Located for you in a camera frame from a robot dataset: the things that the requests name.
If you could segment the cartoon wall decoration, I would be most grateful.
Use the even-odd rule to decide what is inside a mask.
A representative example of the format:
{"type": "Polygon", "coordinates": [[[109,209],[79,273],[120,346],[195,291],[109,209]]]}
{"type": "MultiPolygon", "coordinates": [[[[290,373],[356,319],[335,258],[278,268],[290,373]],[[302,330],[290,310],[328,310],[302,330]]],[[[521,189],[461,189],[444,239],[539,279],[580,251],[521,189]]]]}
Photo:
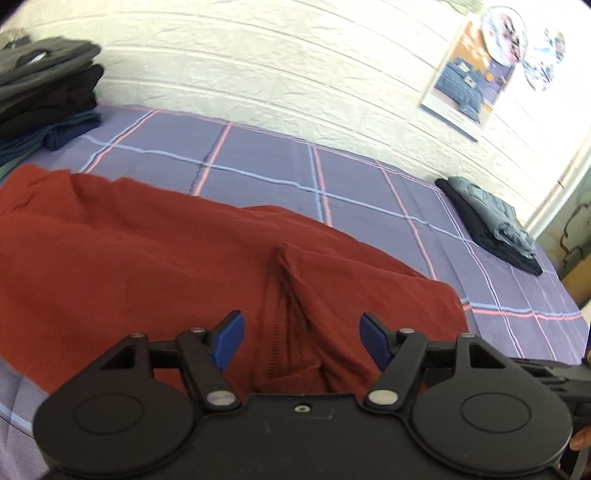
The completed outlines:
{"type": "Polygon", "coordinates": [[[538,237],[575,303],[590,301],[590,176],[585,177],[538,237]]]}

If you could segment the folded light blue jeans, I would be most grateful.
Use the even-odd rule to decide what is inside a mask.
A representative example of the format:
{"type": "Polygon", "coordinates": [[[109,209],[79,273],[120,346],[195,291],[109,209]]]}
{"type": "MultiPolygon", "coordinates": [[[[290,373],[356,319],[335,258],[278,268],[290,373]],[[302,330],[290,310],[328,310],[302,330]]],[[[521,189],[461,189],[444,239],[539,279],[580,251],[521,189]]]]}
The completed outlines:
{"type": "Polygon", "coordinates": [[[449,177],[448,183],[475,210],[496,240],[525,258],[535,256],[535,241],[520,226],[512,205],[464,177],[449,177]]]}

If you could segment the bedding poster on wall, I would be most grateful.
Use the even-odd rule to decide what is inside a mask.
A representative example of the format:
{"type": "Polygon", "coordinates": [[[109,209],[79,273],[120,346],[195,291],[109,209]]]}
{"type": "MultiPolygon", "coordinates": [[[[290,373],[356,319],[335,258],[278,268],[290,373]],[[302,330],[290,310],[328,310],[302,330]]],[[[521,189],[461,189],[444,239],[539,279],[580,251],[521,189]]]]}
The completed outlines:
{"type": "Polygon", "coordinates": [[[424,110],[474,142],[516,67],[491,56],[485,37],[480,22],[469,19],[421,100],[424,110]]]}

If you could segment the red pants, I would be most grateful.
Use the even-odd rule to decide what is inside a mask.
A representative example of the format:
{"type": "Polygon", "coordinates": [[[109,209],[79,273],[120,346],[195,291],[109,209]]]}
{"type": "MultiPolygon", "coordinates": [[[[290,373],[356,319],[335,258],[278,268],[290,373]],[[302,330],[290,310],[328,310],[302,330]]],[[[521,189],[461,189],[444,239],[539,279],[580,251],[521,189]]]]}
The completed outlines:
{"type": "Polygon", "coordinates": [[[378,375],[366,312],[434,340],[467,330],[449,285],[280,207],[33,165],[2,186],[1,355],[43,390],[130,333],[170,340],[233,310],[245,337],[228,379],[243,396],[363,394],[378,375]]]}

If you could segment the white door frame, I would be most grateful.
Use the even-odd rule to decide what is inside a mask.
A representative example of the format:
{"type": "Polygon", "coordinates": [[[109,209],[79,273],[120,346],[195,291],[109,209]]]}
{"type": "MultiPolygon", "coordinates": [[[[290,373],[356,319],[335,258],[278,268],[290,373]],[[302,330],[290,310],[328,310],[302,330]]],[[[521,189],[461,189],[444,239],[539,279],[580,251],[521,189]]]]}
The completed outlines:
{"type": "Polygon", "coordinates": [[[537,239],[560,212],[590,168],[590,136],[587,136],[542,204],[526,222],[525,228],[537,239]]]}

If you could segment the folded dark navy pants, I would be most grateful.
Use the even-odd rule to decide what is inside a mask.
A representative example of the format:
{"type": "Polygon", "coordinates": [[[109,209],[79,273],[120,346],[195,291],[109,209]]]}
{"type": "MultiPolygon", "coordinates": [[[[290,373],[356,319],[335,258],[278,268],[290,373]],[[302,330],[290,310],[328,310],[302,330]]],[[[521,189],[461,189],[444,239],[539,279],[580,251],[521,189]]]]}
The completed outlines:
{"type": "Polygon", "coordinates": [[[543,273],[543,269],[535,257],[525,257],[516,248],[496,239],[477,212],[452,189],[447,180],[437,179],[435,184],[451,200],[466,230],[477,245],[526,273],[535,276],[540,276],[543,273]]]}

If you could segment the stack of dark folded clothes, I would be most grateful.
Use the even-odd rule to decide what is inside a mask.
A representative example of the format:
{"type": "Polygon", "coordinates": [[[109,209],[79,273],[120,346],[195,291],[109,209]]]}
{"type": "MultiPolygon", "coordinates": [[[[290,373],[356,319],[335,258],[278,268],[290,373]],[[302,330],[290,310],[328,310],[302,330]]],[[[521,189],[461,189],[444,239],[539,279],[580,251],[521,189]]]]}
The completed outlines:
{"type": "Polygon", "coordinates": [[[97,128],[101,47],[53,37],[1,52],[1,168],[97,128]]]}

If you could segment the purple plaid bed sheet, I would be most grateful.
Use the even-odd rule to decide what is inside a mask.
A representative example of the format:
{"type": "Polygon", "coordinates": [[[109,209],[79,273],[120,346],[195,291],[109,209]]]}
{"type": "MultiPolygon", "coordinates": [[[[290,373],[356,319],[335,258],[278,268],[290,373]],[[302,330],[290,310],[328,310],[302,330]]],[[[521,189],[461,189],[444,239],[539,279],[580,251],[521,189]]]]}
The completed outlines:
{"type": "Polygon", "coordinates": [[[589,328],[551,261],[534,276],[470,236],[435,184],[378,160],[197,115],[103,106],[101,125],[28,163],[130,178],[235,206],[277,205],[451,285],[469,329],[498,350],[576,364],[589,328]]]}

